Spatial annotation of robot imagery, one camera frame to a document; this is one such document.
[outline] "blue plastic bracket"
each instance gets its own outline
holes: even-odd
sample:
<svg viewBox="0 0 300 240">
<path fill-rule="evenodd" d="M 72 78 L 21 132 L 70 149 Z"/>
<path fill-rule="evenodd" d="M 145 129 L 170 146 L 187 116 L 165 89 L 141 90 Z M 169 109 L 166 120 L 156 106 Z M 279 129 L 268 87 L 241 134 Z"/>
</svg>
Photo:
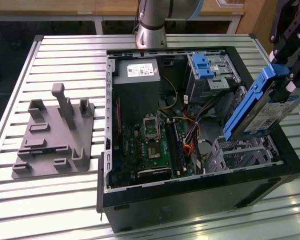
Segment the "blue plastic bracket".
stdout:
<svg viewBox="0 0 300 240">
<path fill-rule="evenodd" d="M 270 64 L 262 69 L 257 79 L 251 85 L 240 105 L 235 109 L 230 119 L 226 122 L 223 132 L 226 140 L 232 136 L 236 124 L 243 118 L 244 114 L 264 95 L 263 87 L 272 78 L 286 76 L 289 69 L 284 64 Z"/>
<path fill-rule="evenodd" d="M 209 62 L 203 53 L 192 54 L 192 62 L 195 69 L 198 71 L 200 79 L 212 79 L 215 74 L 211 71 Z"/>
</svg>

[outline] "motherboard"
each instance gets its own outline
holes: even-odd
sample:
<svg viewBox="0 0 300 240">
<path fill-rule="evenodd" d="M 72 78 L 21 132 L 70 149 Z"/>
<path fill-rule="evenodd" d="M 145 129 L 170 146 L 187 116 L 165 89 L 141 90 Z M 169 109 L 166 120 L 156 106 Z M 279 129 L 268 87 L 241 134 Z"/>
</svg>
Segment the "motherboard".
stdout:
<svg viewBox="0 0 300 240">
<path fill-rule="evenodd" d="M 194 175 L 191 159 L 182 149 L 182 120 L 158 120 L 147 115 L 135 125 L 123 125 L 114 147 L 113 187 L 127 187 Z"/>
</svg>

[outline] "power supply label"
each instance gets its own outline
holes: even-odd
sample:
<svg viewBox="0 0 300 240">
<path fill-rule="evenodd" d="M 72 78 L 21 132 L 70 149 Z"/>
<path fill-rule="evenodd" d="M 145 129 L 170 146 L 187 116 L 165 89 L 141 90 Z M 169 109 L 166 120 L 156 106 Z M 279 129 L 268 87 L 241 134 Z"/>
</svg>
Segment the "power supply label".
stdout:
<svg viewBox="0 0 300 240">
<path fill-rule="evenodd" d="M 127 66 L 127 72 L 128 78 L 155 75 L 152 63 L 130 64 Z"/>
<path fill-rule="evenodd" d="M 298 95 L 289 96 L 288 100 L 284 103 L 269 100 L 243 133 L 250 135 L 264 132 L 270 128 L 280 116 L 290 110 L 290 105 L 293 104 L 298 97 Z"/>
</svg>

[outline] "yellow wire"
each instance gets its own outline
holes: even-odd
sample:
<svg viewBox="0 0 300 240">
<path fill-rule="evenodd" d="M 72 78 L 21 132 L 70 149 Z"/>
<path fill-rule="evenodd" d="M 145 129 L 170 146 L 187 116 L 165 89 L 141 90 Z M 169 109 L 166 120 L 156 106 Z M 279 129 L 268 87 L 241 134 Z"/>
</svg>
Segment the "yellow wire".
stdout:
<svg viewBox="0 0 300 240">
<path fill-rule="evenodd" d="M 159 113 L 161 113 L 163 116 L 165 116 L 167 119 L 187 119 L 186 117 L 182 117 L 182 116 L 167 116 L 166 114 L 164 114 L 162 111 L 159 111 Z"/>
<path fill-rule="evenodd" d="M 173 104 L 171 104 L 170 106 L 161 106 L 161 107 L 158 107 L 158 109 L 160 109 L 160 110 L 165 110 L 165 109 L 170 109 L 174 105 L 176 105 L 176 103 L 178 101 L 178 92 L 177 92 L 175 86 L 172 84 L 172 82 L 168 78 L 166 78 L 165 76 L 162 76 L 162 78 L 164 78 L 171 85 L 171 87 L 173 88 L 174 93 L 175 93 L 175 99 L 174 99 L 174 103 Z"/>
</svg>

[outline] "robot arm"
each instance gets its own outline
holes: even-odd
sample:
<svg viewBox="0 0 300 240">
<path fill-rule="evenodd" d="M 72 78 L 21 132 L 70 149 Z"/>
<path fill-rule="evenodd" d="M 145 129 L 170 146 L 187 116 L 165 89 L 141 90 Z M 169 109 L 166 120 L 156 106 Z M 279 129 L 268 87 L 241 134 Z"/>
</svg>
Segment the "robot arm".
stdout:
<svg viewBox="0 0 300 240">
<path fill-rule="evenodd" d="M 138 49 L 166 48 L 166 19 L 196 17 L 204 0 L 140 0 L 140 24 L 136 34 Z"/>
<path fill-rule="evenodd" d="M 226 123 L 227 140 L 268 135 L 300 103 L 300 0 L 278 1 L 269 37 L 274 43 L 266 66 Z"/>
</svg>

